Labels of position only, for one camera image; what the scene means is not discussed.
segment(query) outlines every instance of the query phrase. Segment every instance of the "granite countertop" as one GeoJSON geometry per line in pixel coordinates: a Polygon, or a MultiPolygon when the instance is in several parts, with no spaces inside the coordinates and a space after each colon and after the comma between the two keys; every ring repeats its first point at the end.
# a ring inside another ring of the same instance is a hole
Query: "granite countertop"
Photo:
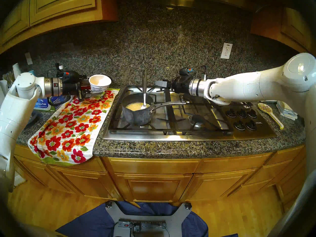
{"type": "MultiPolygon", "coordinates": [[[[116,95],[117,101],[123,87],[116,95]]],[[[278,125],[265,113],[259,111],[276,133],[276,138],[210,142],[134,142],[103,140],[102,135],[110,115],[105,119],[94,144],[94,156],[124,158],[215,158],[243,156],[277,151],[299,146],[305,142],[304,121],[301,117],[293,121],[282,117],[275,104],[269,104],[275,116],[284,124],[280,130],[278,125]]],[[[42,117],[30,128],[25,128],[17,139],[18,144],[27,146],[28,139],[49,119],[52,113],[42,112],[42,117]]]]}

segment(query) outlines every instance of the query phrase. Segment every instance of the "stainless steel cooktop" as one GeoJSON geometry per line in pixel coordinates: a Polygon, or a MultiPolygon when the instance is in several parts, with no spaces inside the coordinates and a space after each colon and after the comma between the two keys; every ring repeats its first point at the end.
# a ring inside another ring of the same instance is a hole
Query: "stainless steel cooktop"
{"type": "Polygon", "coordinates": [[[251,103],[219,106],[200,97],[177,94],[168,89],[148,87],[155,103],[185,100],[184,106],[156,109],[153,119],[144,126],[132,126],[124,120],[122,99],[142,93],[142,86],[126,86],[108,119],[103,139],[123,141],[218,141],[275,137],[265,119],[251,103]]]}

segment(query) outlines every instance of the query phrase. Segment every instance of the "floral towel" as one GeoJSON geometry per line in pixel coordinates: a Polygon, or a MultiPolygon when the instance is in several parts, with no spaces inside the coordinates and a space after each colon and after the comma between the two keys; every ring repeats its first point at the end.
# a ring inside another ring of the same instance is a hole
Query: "floral towel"
{"type": "Polygon", "coordinates": [[[28,141],[31,151],[44,163],[70,166],[92,157],[101,126],[119,89],[102,96],[75,97],[64,103],[28,141]]]}

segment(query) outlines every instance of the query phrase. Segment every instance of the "wooden floor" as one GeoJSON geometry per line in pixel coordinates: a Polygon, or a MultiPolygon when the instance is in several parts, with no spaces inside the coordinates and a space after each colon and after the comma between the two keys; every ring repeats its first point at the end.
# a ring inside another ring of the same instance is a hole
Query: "wooden floor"
{"type": "MultiPolygon", "coordinates": [[[[8,206],[20,222],[56,230],[105,201],[26,182],[9,195],[8,206]]],[[[282,215],[273,187],[243,198],[192,202],[192,210],[207,223],[210,237],[265,237],[282,215]]]]}

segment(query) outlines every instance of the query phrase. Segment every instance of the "electrical outlet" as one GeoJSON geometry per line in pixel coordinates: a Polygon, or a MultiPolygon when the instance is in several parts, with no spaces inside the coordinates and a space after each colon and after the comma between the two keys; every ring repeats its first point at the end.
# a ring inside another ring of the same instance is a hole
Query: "electrical outlet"
{"type": "Polygon", "coordinates": [[[25,57],[26,57],[26,61],[27,61],[28,65],[33,64],[32,59],[31,59],[31,55],[29,52],[25,53],[25,57]]]}
{"type": "Polygon", "coordinates": [[[224,43],[221,59],[229,59],[230,52],[232,51],[233,44],[231,43],[224,43]]]}

